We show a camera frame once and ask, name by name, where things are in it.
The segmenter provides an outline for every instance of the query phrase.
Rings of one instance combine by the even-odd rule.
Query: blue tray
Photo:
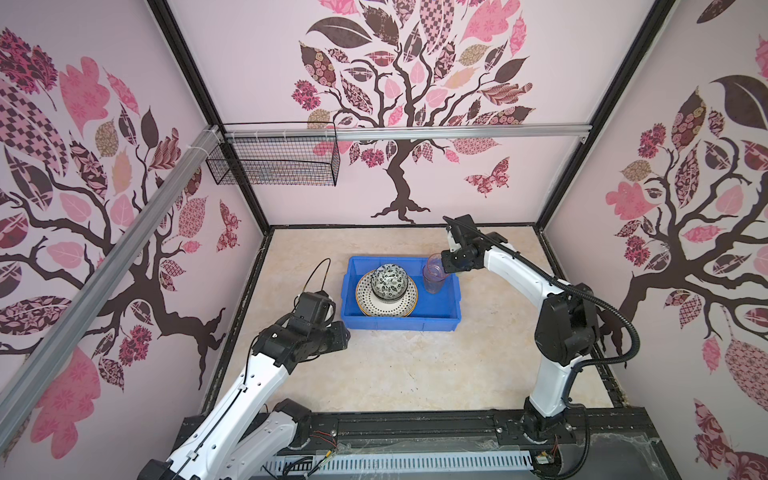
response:
[[[367,316],[357,306],[355,290],[363,275],[385,263],[400,265],[413,278],[419,290],[419,301],[410,316]],[[462,292],[455,274],[445,279],[437,293],[424,289],[422,269],[426,258],[418,257],[351,257],[341,289],[341,318],[349,329],[417,330],[419,332],[452,332],[462,321]]]

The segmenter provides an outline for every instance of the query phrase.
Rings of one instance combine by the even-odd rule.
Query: beige marble tabletop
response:
[[[530,227],[496,227],[527,258],[551,270]],[[254,253],[258,246],[253,246]],[[293,307],[312,269],[332,260],[325,290],[339,310],[349,258],[427,257],[447,248],[442,228],[277,230],[237,339],[220,396],[247,357],[251,339]],[[319,290],[321,269],[308,290]],[[296,367],[267,405],[285,398],[315,412],[521,409],[533,389],[541,354],[533,340],[538,314],[501,277],[459,274],[462,321],[455,332],[352,330],[349,348]],[[574,384],[575,402],[611,407],[594,368]]]

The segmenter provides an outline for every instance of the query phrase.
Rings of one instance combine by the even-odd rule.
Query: wallpaper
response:
[[[306,120],[317,128],[326,123],[313,122],[337,128],[588,122],[650,2],[633,2],[610,25],[600,20],[603,2],[555,3],[306,0],[289,13],[280,3],[175,2],[174,12],[227,121]],[[233,10],[237,24],[259,18],[262,28],[230,26],[214,37],[211,25],[223,22],[222,15],[233,21],[227,14]],[[578,49],[583,58],[575,61],[574,41],[605,45],[599,52]],[[223,48],[214,51],[212,42]],[[254,49],[257,60],[235,60],[251,58]],[[532,221],[576,141],[342,141],[335,187],[254,189],[274,224],[438,223],[442,215],[465,213],[477,221]],[[314,152],[332,148],[319,142]]]
[[[62,17],[31,22],[36,5],[0,25],[2,385],[204,127],[145,5],[81,8],[64,18],[106,12],[122,31],[92,31],[94,50],[55,33]],[[126,39],[141,61],[121,55]],[[199,411],[259,242],[238,189],[198,169],[2,452],[0,475],[135,478],[164,458]]]
[[[768,478],[767,19],[749,0],[680,6],[548,230],[571,280],[637,326],[614,372],[683,478]]]

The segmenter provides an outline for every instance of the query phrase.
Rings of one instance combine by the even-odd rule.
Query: black mesh basket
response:
[[[227,138],[207,159],[216,183],[336,186],[341,162],[336,127],[329,122],[279,123],[312,126],[307,130],[269,130]]]

